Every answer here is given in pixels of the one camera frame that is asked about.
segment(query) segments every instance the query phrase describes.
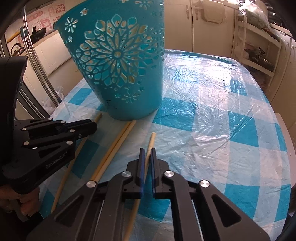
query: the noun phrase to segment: white shelf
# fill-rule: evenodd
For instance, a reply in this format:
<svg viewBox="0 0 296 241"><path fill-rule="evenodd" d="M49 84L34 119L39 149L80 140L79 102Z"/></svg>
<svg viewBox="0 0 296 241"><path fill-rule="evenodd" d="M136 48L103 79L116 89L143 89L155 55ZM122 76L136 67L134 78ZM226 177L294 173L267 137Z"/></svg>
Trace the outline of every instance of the white shelf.
<svg viewBox="0 0 296 241"><path fill-rule="evenodd" d="M253 67L253 68L255 68L255 69L257 69L257 70L259 70L259 71L261 71L261 72L263 72L263 73L265 73L267 75L269 75L272 78L274 76L273 72L269 71L268 69L263 68L259 64L256 64L256 63L254 63L254 62L252 62L252 61L250 61L250 60L248 60L246 58L241 58L239 61L240 61L241 64L251 66L251 67Z"/></svg>
<svg viewBox="0 0 296 241"><path fill-rule="evenodd" d="M243 28L246 28L246 29L249 29L250 31L252 32L255 32L257 33L258 35L262 36L263 38L267 39L269 42L273 43L274 45L276 45L278 48L281 48L281 43L278 42L276 39L274 39L273 37L271 37L268 33L266 33L265 31L261 30L261 29L258 29L257 27L249 24L249 23L246 23L246 22L241 22L241 21L238 21L237 22L237 25L239 27L243 27Z"/></svg>

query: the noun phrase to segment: triangular cutout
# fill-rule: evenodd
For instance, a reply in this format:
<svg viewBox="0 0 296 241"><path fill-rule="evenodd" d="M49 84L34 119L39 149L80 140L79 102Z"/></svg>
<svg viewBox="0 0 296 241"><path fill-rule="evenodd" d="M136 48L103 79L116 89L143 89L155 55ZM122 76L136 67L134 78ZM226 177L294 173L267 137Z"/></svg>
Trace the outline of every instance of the triangular cutout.
<svg viewBox="0 0 296 241"><path fill-rule="evenodd" d="M60 215L57 216L56 221L67 227L71 227L75 221L83 199L83 196L78 197Z"/></svg>
<svg viewBox="0 0 296 241"><path fill-rule="evenodd" d="M229 227L241 221L241 217L229 207L218 195L212 195L213 202L224 227Z"/></svg>

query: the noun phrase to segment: white plastic bag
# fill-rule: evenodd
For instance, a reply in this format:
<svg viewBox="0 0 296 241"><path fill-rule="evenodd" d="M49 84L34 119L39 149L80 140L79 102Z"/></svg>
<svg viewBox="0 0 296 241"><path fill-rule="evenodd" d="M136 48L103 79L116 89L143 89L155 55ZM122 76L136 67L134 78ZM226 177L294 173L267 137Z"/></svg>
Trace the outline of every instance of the white plastic bag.
<svg viewBox="0 0 296 241"><path fill-rule="evenodd" d="M62 93L63 91L63 87L62 86L58 86L55 91L57 93L57 95L61 98L61 100L65 99L64 94ZM48 97L46 99L46 101L43 104L43 108L45 109L45 111L49 114L52 115L52 113L55 111L56 106L54 105L54 103L52 102L52 100Z"/></svg>
<svg viewBox="0 0 296 241"><path fill-rule="evenodd" d="M259 8L250 0L246 0L239 10L247 15L247 21L249 24L252 24L259 29L270 28L267 16L264 14L261 8Z"/></svg>

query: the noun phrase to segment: checkered tablecloth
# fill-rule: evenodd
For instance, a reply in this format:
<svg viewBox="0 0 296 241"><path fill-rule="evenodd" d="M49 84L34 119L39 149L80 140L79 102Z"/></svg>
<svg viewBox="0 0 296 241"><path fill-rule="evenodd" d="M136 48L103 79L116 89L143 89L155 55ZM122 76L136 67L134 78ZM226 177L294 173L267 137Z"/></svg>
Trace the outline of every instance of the checkered tablecloth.
<svg viewBox="0 0 296 241"><path fill-rule="evenodd" d="M163 101L138 120L101 182L126 169L156 132L157 156L187 180L207 179L275 240L290 198L290 168L284 137L265 95L238 62L208 55L166 51ZM82 79L52 117L67 122L103 117L80 152L60 203L91 177L125 122L112 119ZM41 185L43 217L66 167ZM126 203L126 217L132 203ZM173 240L169 200L155 200L147 176L131 240Z"/></svg>

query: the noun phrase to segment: blue and white tablecloth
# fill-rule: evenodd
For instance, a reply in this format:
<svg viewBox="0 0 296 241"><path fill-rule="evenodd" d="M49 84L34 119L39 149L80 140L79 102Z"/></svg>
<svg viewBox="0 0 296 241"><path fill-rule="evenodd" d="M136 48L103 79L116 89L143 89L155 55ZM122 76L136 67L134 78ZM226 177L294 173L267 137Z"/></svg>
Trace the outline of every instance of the blue and white tablecloth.
<svg viewBox="0 0 296 241"><path fill-rule="evenodd" d="M80 152L60 203L85 184L125 125L112 119L82 79L52 117L67 122L103 117ZM290 168L281 128L265 95L238 62L208 55L166 51L163 101L138 120L104 173L110 180L147 149L156 132L157 156L187 180L207 179L275 240L281 233L290 198ZM46 217L66 167L41 186ZM147 176L131 240L173 240L169 200L155 200ZM132 203L126 203L126 217Z"/></svg>

